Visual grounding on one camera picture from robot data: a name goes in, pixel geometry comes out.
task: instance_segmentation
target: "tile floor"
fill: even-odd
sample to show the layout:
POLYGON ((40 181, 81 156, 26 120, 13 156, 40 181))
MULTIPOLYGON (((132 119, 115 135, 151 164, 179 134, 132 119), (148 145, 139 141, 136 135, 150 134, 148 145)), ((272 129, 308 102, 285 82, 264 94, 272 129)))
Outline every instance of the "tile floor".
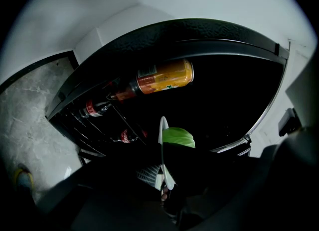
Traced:
POLYGON ((41 66, 0 95, 0 156, 9 177, 19 163, 33 174, 37 201, 81 167, 78 147, 45 118, 47 106, 73 68, 67 58, 41 66))

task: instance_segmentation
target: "gray floor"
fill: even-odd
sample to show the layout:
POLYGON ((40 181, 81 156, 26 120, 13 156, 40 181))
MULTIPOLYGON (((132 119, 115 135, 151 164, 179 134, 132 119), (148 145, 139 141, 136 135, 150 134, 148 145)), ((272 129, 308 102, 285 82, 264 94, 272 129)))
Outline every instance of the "gray floor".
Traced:
POLYGON ((73 72, 67 58, 23 76, 0 95, 0 156, 12 177, 19 163, 33 174, 37 201, 81 167, 78 148, 45 118, 45 109, 73 72))

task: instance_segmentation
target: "red label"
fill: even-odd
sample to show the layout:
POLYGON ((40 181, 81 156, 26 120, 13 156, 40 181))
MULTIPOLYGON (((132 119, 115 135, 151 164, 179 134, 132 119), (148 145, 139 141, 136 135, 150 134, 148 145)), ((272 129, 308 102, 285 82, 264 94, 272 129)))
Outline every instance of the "red label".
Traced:
POLYGON ((93 108, 92 100, 86 101, 86 110, 88 111, 88 114, 90 115, 97 113, 93 108))
POLYGON ((128 130, 125 129, 122 133, 121 133, 121 141, 124 143, 130 143, 130 141, 128 140, 128 130))

